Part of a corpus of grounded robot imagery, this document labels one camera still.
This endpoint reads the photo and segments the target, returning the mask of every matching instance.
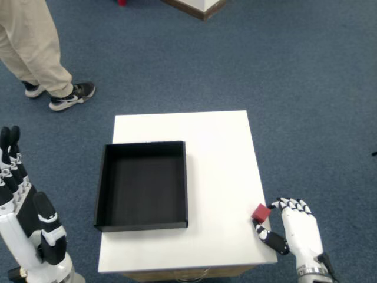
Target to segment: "white table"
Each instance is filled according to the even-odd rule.
[[[175,140],[186,142],[188,228],[102,233],[98,271],[275,263],[250,221],[265,202],[246,111],[115,117],[113,143]]]

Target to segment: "robotic hand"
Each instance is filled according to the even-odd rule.
[[[282,255],[295,255],[299,283],[339,283],[323,252],[317,220],[308,205],[301,199],[278,198],[269,205],[269,209],[273,208],[281,211],[286,239],[253,219],[260,240]]]
[[[20,267],[8,272],[22,283],[85,283],[66,253],[66,233],[53,205],[37,192],[21,162],[19,128],[0,133],[0,235]]]

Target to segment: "black sneaker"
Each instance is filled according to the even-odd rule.
[[[74,84],[73,91],[70,95],[57,98],[51,97],[49,108],[54,111],[61,111],[67,109],[76,103],[84,103],[93,96],[95,92],[95,86],[93,83]]]
[[[28,83],[27,81],[22,81],[22,83],[25,86],[25,95],[29,98],[37,98],[45,91],[44,87],[39,84],[32,85],[31,83]]]

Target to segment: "black box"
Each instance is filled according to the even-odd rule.
[[[94,226],[103,232],[186,228],[183,141],[104,147]]]

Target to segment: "red cube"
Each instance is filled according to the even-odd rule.
[[[260,203],[252,214],[252,218],[255,219],[258,223],[262,224],[267,219],[267,217],[269,217],[270,213],[271,209],[265,207]]]

